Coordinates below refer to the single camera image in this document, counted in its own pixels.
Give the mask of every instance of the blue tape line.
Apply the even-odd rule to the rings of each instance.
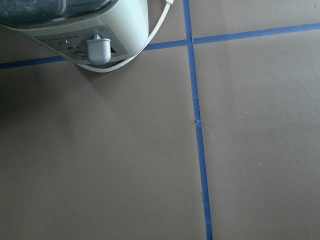
[[[33,66],[33,65],[38,65],[38,64],[57,63],[57,62],[63,62],[63,61],[66,61],[66,60],[61,56],[50,56],[50,57],[30,59],[30,60],[25,60],[25,61],[1,63],[0,70],[25,67],[25,66]]]
[[[264,30],[257,30],[257,31],[246,31],[246,32],[239,32],[239,33],[216,35],[216,36],[205,36],[205,37],[194,38],[193,44],[207,44],[207,43],[215,43],[215,42],[222,42],[222,41],[236,40],[236,39],[247,39],[247,38],[256,38],[256,37],[263,37],[263,36],[269,36],[269,35],[305,32],[305,31],[311,31],[311,30],[320,30],[320,23],[279,27],[279,28],[264,29]]]
[[[198,37],[198,38],[193,38],[192,42],[194,45],[207,44],[207,43],[215,43],[215,42],[222,42],[222,41],[229,41],[229,40],[236,40],[236,39],[246,39],[246,38],[256,38],[256,37],[263,37],[263,36],[269,36],[269,35],[297,33],[297,32],[304,32],[304,31],[311,31],[311,30],[320,30],[320,23],[298,25],[298,26],[287,26],[287,27],[279,27],[279,28],[256,30],[256,31],[246,31],[246,32],[239,32],[239,33],[216,35],[216,36]],[[149,44],[144,50],[148,51],[148,50],[167,49],[167,48],[187,46],[188,41],[189,39],[152,43],[152,44]],[[33,66],[33,65],[39,65],[39,64],[57,63],[62,61],[66,61],[66,60],[60,56],[52,56],[52,57],[30,59],[30,60],[24,60],[24,61],[0,63],[0,70],[25,67],[25,66]]]
[[[156,49],[168,49],[168,48],[175,48],[175,47],[181,47],[186,45],[187,45],[187,40],[167,41],[167,42],[149,44],[148,46],[146,46],[144,50],[148,51],[148,50],[156,50]]]
[[[204,149],[204,141],[203,141],[203,133],[202,133],[202,125],[201,125],[196,60],[195,60],[194,44],[192,39],[192,26],[191,26],[189,0],[183,0],[183,10],[184,10],[184,22],[185,22],[185,31],[186,31],[186,39],[187,39],[187,48],[188,48],[193,110],[194,110],[194,118],[196,122],[195,132],[196,132],[196,141],[197,141],[197,147],[198,147],[201,186],[202,186],[202,194],[203,194],[203,208],[204,208],[206,238],[207,240],[213,240],[207,169],[206,169],[205,149]]]

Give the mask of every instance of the floor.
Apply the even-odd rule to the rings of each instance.
[[[319,239],[319,40],[320,0],[176,0],[101,74],[1,26],[0,238]]]

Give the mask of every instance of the white cord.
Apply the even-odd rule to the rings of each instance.
[[[147,38],[146,43],[143,46],[143,48],[136,55],[134,55],[134,56],[132,56],[130,58],[127,58],[126,60],[124,60],[122,62],[119,62],[116,65],[113,65],[113,66],[110,66],[110,67],[107,67],[107,68],[97,68],[97,67],[88,66],[88,65],[85,65],[85,64],[77,64],[77,65],[82,67],[82,68],[84,68],[84,69],[87,69],[87,70],[90,70],[90,71],[93,71],[93,72],[96,72],[96,73],[109,73],[109,72],[117,70],[117,69],[123,67],[124,65],[126,65],[127,63],[131,62],[131,60],[133,60],[139,53],[141,53],[145,49],[145,47],[151,42],[151,40],[154,38],[154,36],[158,32],[159,28],[161,27],[162,23],[164,22],[164,20],[165,20],[165,18],[167,16],[167,13],[169,11],[170,6],[173,3],[174,3],[174,0],[166,0],[165,7],[163,9],[163,12],[162,12],[157,24],[155,25],[155,27],[152,30],[152,32],[149,35],[149,37]]]

